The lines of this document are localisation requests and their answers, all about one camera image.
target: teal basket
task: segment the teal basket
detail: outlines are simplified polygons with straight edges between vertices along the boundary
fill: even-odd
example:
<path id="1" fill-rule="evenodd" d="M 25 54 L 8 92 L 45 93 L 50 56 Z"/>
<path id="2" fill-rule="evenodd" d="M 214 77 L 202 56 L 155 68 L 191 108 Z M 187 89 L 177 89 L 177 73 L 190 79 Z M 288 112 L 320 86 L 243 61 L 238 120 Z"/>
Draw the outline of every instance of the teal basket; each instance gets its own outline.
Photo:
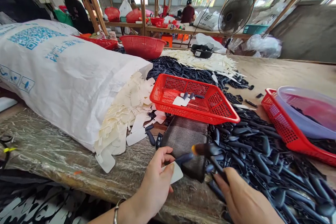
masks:
<path id="1" fill-rule="evenodd" d="M 269 26 L 259 25 L 259 24 L 248 24 L 245 25 L 243 33 L 245 34 L 261 34 L 267 30 Z"/>

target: fingernail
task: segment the fingernail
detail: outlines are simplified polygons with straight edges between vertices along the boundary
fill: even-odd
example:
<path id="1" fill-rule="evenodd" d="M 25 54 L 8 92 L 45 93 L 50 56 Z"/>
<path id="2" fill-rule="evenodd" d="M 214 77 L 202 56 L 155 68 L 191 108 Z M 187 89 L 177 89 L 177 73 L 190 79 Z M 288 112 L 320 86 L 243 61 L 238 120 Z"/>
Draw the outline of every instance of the fingernail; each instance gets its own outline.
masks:
<path id="1" fill-rule="evenodd" d="M 174 163 L 171 163 L 171 164 L 169 165 L 169 169 L 170 169 L 171 171 L 174 171 L 174 166 L 175 166 L 175 164 L 174 164 Z"/>

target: silver bangle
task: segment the silver bangle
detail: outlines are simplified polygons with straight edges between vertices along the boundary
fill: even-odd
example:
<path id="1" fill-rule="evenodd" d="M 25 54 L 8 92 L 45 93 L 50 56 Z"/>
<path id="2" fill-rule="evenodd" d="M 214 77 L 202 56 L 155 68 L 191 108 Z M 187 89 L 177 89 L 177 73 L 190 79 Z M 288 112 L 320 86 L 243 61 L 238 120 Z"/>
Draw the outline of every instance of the silver bangle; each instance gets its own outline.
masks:
<path id="1" fill-rule="evenodd" d="M 125 201 L 125 199 L 121 199 L 118 201 L 117 205 L 114 208 L 114 218 L 113 218 L 113 224 L 117 224 L 117 213 L 118 213 L 118 209 L 121 203 L 123 203 Z"/>

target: wooden table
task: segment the wooden table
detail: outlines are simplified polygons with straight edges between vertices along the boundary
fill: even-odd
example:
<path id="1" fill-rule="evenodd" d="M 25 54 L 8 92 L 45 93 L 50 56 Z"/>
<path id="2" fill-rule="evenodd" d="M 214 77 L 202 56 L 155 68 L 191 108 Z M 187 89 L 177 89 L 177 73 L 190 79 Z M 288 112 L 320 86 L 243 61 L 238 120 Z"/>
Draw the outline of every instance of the wooden table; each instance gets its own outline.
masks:
<path id="1" fill-rule="evenodd" d="M 125 22 L 105 22 L 106 26 L 117 26 L 117 27 L 129 27 L 131 31 L 136 35 L 134 28 L 139 28 L 141 30 L 141 34 L 144 34 L 142 24 L 137 23 L 125 23 Z"/>
<path id="2" fill-rule="evenodd" d="M 265 118 L 260 105 L 262 99 L 256 95 L 265 93 L 265 88 L 294 85 L 309 88 L 330 97 L 336 95 L 336 66 L 280 59 L 228 56 L 237 61 L 237 68 L 246 75 L 248 89 L 229 88 L 232 94 L 241 94 L 258 104 L 258 114 Z M 153 135 L 163 133 L 165 126 L 155 125 Z M 116 165 L 106 174 L 98 165 L 94 155 L 62 133 L 55 126 L 39 117 L 24 104 L 18 104 L 0 114 L 0 132 L 13 134 L 14 142 L 8 144 L 17 150 L 11 152 L 7 168 L 17 168 L 50 178 L 104 200 L 117 203 L 128 198 L 139 188 L 146 167 L 155 153 L 146 138 L 126 148 L 122 155 L 115 156 Z M 325 166 L 325 174 L 335 174 L 336 169 Z M 155 217 L 164 223 L 218 224 L 224 205 L 216 198 L 206 183 L 184 177 L 173 185 L 174 194 Z"/>
<path id="3" fill-rule="evenodd" d="M 188 34 L 188 35 L 191 35 L 189 39 L 189 43 L 187 44 L 188 48 L 190 46 L 190 42 L 191 42 L 193 35 L 196 35 L 198 33 L 203 33 L 204 35 L 211 36 L 211 37 L 229 37 L 229 36 L 225 36 L 223 33 L 220 33 L 219 31 L 208 31 L 208 30 L 204 30 L 201 28 L 196 28 L 194 26 L 185 26 L 185 30 L 173 30 L 173 29 L 170 29 L 170 26 L 171 26 L 170 24 L 168 25 L 168 28 L 158 28 L 156 26 L 147 26 L 146 27 L 147 36 L 149 36 L 149 32 L 170 33 L 170 34 L 173 34 L 173 33 Z M 251 37 L 251 34 L 243 34 L 242 32 L 243 32 L 243 29 L 240 30 L 235 35 L 233 35 L 233 38 L 241 38 L 241 39 L 247 40 Z"/>

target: person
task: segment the person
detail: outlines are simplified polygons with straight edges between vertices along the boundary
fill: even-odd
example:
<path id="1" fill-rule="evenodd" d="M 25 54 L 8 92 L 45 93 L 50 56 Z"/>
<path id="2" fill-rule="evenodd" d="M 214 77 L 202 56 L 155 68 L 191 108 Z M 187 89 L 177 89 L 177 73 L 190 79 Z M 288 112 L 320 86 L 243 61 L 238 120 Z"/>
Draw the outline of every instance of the person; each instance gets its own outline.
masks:
<path id="1" fill-rule="evenodd" d="M 95 29 L 89 21 L 82 3 L 79 0 L 64 0 L 64 2 L 72 19 L 73 26 L 80 33 L 94 33 Z"/>
<path id="2" fill-rule="evenodd" d="M 191 6 L 191 0 L 187 1 L 187 6 L 182 11 L 181 23 L 191 23 L 195 21 L 195 9 Z"/>
<path id="3" fill-rule="evenodd" d="M 173 189 L 170 179 L 174 172 L 173 148 L 159 148 L 149 162 L 139 190 L 115 208 L 100 215 L 89 224 L 145 224 L 153 218 L 165 203 Z M 163 163 L 169 162 L 164 171 Z M 250 187 L 236 172 L 228 167 L 224 171 L 230 186 L 215 174 L 214 178 L 225 196 L 230 216 L 235 224 L 284 224 L 266 197 Z"/>
<path id="4" fill-rule="evenodd" d="M 131 0 L 131 7 L 132 7 L 132 10 L 134 10 L 134 9 L 139 9 L 140 10 L 140 8 L 135 4 L 134 0 Z"/>

